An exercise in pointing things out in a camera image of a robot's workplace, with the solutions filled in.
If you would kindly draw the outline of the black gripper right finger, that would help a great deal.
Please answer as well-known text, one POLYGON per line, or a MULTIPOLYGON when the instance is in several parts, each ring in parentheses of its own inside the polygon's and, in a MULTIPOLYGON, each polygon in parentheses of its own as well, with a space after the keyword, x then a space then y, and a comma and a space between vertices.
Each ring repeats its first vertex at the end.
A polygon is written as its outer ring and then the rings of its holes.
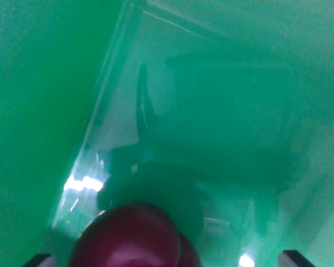
POLYGON ((315 267, 298 250, 284 250, 278 254, 278 267, 315 267))

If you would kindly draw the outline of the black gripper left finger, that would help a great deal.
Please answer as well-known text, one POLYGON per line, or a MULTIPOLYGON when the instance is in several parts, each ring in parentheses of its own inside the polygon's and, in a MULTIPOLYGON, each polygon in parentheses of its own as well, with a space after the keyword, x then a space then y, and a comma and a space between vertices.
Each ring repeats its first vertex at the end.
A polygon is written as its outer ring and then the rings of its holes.
POLYGON ((56 267, 57 261, 51 254, 36 254, 23 267, 56 267))

